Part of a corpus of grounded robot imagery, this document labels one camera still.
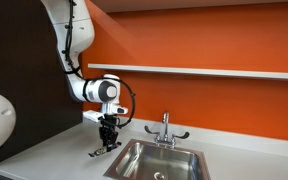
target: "dark wall panel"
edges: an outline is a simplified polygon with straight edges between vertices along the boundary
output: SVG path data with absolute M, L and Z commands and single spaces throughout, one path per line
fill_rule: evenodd
M 0 94 L 17 122 L 1 159 L 82 121 L 56 53 L 56 36 L 38 0 L 0 0 Z

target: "ceiling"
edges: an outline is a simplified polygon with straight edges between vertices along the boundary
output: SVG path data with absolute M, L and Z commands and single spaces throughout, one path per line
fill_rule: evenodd
M 288 2 L 288 0 L 91 0 L 104 12 Z

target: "faucet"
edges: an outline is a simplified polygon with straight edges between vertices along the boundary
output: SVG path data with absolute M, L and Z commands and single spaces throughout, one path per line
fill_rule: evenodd
M 169 141 L 168 140 L 169 117 L 170 117 L 169 116 L 169 112 L 166 111 L 164 113 L 163 120 L 162 120 L 162 123 L 165 124 L 165 132 L 164 132 L 164 138 L 163 139 L 161 139 L 160 132 L 152 132 L 152 131 L 149 130 L 149 128 L 147 126 L 144 126 L 144 129 L 149 134 L 156 134 L 156 137 L 154 139 L 156 144 L 164 144 L 164 145 L 169 145 L 169 146 L 174 147 L 175 144 L 176 144 L 175 138 L 186 139 L 186 138 L 188 138 L 190 136 L 190 133 L 189 132 L 185 132 L 185 134 L 183 136 L 177 136 L 175 134 L 172 134 L 172 138 Z

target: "stainless steel sink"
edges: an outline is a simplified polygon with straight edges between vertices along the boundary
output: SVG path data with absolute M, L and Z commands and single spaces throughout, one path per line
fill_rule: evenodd
M 132 139 L 105 172 L 121 180 L 209 180 L 202 152 Z

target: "orange wall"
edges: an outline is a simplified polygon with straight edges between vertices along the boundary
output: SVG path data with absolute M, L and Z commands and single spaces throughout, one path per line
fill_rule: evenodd
M 105 72 L 87 63 L 288 72 L 288 3 L 115 14 L 88 5 L 88 77 Z M 136 118 L 160 121 L 168 110 L 172 123 L 288 140 L 288 81 L 110 73 L 136 93 Z M 130 107 L 125 89 L 121 104 Z

